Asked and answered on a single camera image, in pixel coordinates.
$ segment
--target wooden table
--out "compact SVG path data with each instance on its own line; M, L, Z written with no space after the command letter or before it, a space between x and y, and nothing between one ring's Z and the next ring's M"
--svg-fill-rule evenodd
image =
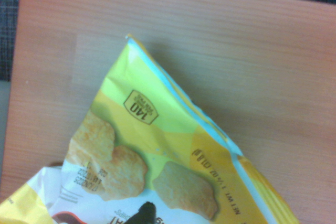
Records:
M62 162L127 33L302 223L334 223L336 6L299 0L20 0L1 200Z

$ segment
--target chip bag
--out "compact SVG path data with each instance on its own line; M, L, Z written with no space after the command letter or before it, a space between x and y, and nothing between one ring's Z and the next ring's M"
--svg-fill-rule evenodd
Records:
M234 142L129 37L62 167L0 205L1 223L299 223Z

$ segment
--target yellow chip bag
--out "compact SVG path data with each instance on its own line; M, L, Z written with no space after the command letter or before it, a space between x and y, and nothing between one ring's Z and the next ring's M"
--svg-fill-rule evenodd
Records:
M234 142L129 37L62 167L0 205L0 223L299 223Z

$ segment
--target crinkled plastic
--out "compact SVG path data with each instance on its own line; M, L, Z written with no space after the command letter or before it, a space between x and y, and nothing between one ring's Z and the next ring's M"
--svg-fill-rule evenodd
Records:
M134 38L62 167L0 205L1 223L299 223L237 145Z

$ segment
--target yellow packaging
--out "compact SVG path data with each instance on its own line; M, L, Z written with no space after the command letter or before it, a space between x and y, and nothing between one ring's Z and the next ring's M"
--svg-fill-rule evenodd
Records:
M299 223L234 142L130 37L62 167L0 205L0 223Z

